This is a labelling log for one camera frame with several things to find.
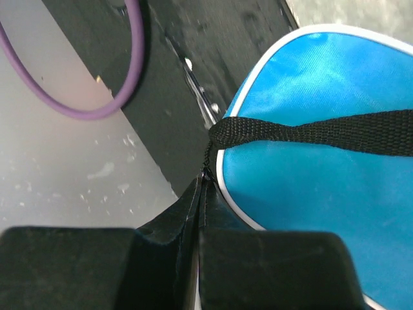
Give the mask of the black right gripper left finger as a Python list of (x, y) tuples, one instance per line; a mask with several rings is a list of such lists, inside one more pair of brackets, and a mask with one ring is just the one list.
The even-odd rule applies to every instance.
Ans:
[(202, 184), (137, 229), (5, 230), (1, 308), (193, 309)]

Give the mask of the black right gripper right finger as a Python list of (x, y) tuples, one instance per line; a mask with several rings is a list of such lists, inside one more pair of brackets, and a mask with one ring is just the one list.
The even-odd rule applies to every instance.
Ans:
[(331, 232), (260, 231), (245, 224), (212, 181), (199, 203), (203, 309), (365, 309), (342, 239)]

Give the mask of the blue sport racket bag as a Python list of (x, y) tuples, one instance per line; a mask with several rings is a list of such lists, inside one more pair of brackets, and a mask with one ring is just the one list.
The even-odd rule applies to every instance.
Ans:
[(412, 308), (412, 45), (346, 25), (276, 41), (210, 129), (210, 170), (254, 229), (337, 234), (374, 309)]

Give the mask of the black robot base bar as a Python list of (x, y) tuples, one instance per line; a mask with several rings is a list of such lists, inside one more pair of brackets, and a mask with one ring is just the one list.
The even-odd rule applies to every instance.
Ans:
[[(123, 112), (176, 194), (198, 173), (207, 130), (181, 57), (223, 114), (258, 59), (297, 23), (285, 1), (141, 1), (145, 64)], [(46, 1), (91, 75), (113, 93), (129, 68), (123, 1)]]

